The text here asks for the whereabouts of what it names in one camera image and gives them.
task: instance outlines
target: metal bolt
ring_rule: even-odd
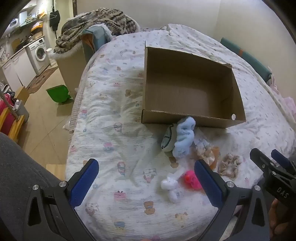
[[[261,188],[258,185],[255,185],[254,188],[255,188],[256,191],[260,191],[261,190]]]
[[[59,183],[59,186],[62,188],[62,187],[64,187],[64,186],[66,186],[67,185],[67,182],[66,181],[61,181],[60,183]]]
[[[39,188],[39,185],[37,185],[37,184],[35,184],[34,186],[33,186],[33,190],[37,190]]]
[[[234,183],[233,182],[227,182],[226,185],[230,188],[233,188],[234,187]]]

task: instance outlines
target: mattress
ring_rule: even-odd
[[[293,117],[253,68],[216,40],[175,24],[118,36],[88,63],[71,117],[75,124],[66,178],[90,158],[100,166],[82,205],[75,208],[97,240],[188,240],[201,234],[217,212],[202,191],[185,188],[181,201],[173,204],[160,188],[169,172],[185,162],[192,167],[194,160],[178,160],[175,168],[160,147],[167,125],[141,124],[145,44],[232,64],[247,121],[200,130],[220,147],[221,156],[240,155],[238,187],[250,188],[262,175],[250,160],[252,148],[269,157],[273,149],[285,156],[295,149]]]

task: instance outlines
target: human hand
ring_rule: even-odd
[[[278,199],[274,199],[274,201],[271,204],[270,210],[268,212],[270,238],[272,238],[274,235],[281,234],[289,224],[289,222],[279,224],[279,220],[276,214],[276,209],[278,207],[278,204],[279,204]]]

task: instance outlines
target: white cabinet door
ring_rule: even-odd
[[[35,78],[36,72],[32,67],[26,50],[23,49],[16,56],[14,56],[12,58],[12,63],[21,83],[27,88],[27,86]]]
[[[12,60],[9,60],[5,65],[3,65],[2,70],[11,90],[16,92],[22,86],[22,83],[20,82],[13,67]]]

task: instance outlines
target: washing machine door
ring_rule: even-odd
[[[35,58],[39,61],[42,62],[46,58],[46,53],[45,53],[45,47],[42,45],[39,45],[36,50],[35,50]]]

